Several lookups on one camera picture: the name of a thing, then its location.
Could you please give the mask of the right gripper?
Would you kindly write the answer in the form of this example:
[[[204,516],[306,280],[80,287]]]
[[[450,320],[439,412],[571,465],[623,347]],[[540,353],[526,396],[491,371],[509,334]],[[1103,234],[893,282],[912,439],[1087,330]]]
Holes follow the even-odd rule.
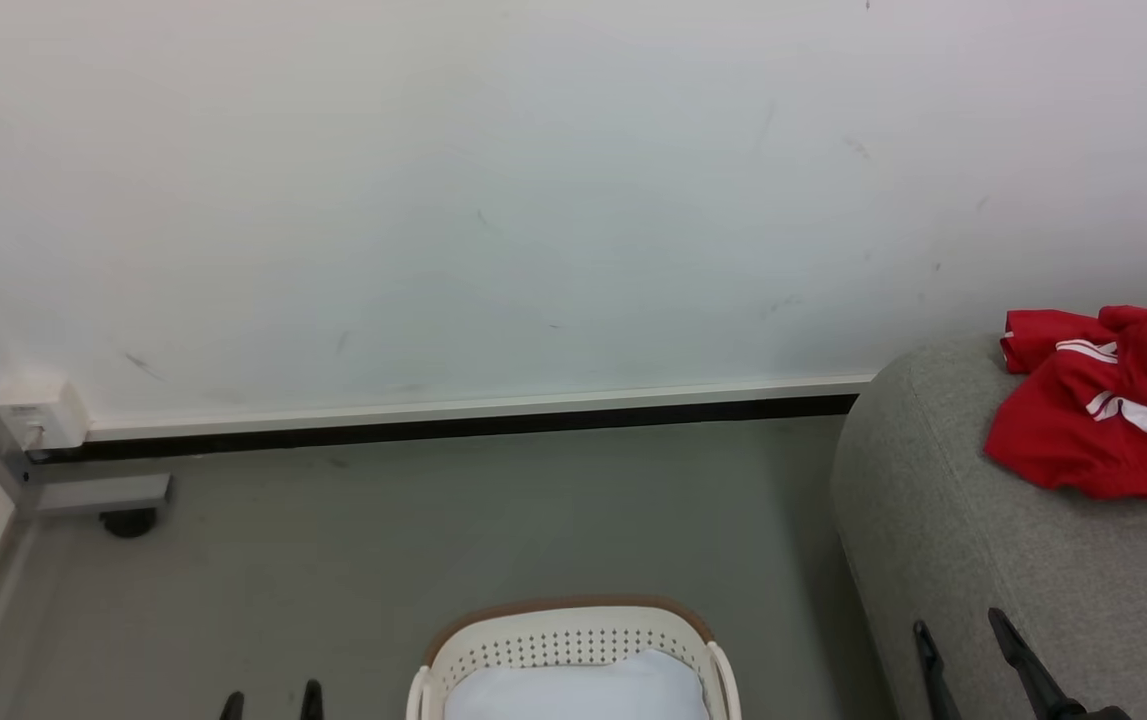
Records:
[[[1021,637],[1016,626],[1001,609],[988,609],[988,621],[992,626],[1004,662],[1019,675],[1036,720],[1132,720],[1118,706],[1089,710],[1072,701],[1059,687],[1056,679],[1050,675],[1048,670],[1045,670],[1043,662],[1027,645],[1025,639]],[[945,682],[945,662],[924,620],[913,623],[913,639],[931,720],[963,720]]]

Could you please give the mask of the red garment with white stripes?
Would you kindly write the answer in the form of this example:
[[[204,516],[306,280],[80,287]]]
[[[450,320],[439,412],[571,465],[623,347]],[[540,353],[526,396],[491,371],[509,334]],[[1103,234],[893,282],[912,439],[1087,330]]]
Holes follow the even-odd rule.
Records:
[[[999,346],[1021,382],[985,454],[1045,490],[1147,498],[1147,307],[1012,310]]]

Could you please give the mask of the white perforated laundry basket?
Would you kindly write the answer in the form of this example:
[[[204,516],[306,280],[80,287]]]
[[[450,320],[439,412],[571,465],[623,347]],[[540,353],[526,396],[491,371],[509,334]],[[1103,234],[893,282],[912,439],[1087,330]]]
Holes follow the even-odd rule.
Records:
[[[428,644],[404,720],[444,720],[448,692],[479,670],[608,666],[646,650],[695,671],[710,720],[743,720],[736,675],[710,625],[649,594],[526,600],[460,616]]]

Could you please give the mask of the pale blue clothing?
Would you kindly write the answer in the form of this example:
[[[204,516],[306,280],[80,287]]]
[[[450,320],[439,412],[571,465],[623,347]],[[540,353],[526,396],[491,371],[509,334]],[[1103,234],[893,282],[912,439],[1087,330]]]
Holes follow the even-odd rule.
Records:
[[[442,720],[711,720],[696,671],[656,650],[602,666],[490,667],[448,692]]]

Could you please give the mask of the grey fabric sofa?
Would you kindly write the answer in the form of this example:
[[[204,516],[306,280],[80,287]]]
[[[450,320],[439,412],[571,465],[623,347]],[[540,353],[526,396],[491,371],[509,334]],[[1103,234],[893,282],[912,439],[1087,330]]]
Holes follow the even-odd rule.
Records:
[[[881,369],[838,439],[835,525],[899,720],[929,720],[924,621],[963,720],[1033,720],[990,609],[1089,709],[1147,720],[1147,501],[1033,486],[983,452],[1019,378],[992,334]]]

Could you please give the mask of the black caster wheel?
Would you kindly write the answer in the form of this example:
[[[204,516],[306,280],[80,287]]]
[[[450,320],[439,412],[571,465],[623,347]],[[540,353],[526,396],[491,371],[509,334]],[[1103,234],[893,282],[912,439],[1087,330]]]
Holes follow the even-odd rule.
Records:
[[[111,537],[135,539],[153,532],[158,521],[158,509],[148,507],[148,509],[107,511],[99,514],[97,521]]]

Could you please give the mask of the white and black baseboard strip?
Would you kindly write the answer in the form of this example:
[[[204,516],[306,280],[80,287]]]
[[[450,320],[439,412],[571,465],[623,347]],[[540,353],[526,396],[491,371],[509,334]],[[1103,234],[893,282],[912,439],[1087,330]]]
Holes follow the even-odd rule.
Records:
[[[873,378],[871,374],[832,375],[725,386],[504,398],[477,405],[375,406],[302,418],[102,429],[92,430],[78,447],[30,451],[28,457],[38,465],[60,465],[705,421],[837,416],[852,409]]]

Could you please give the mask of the white wall socket box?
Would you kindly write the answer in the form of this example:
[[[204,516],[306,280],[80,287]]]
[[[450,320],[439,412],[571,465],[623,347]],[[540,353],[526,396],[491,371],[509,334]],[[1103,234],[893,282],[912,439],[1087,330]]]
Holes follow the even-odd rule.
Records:
[[[24,451],[78,448],[89,414],[73,384],[60,375],[15,375],[0,388],[0,418]]]

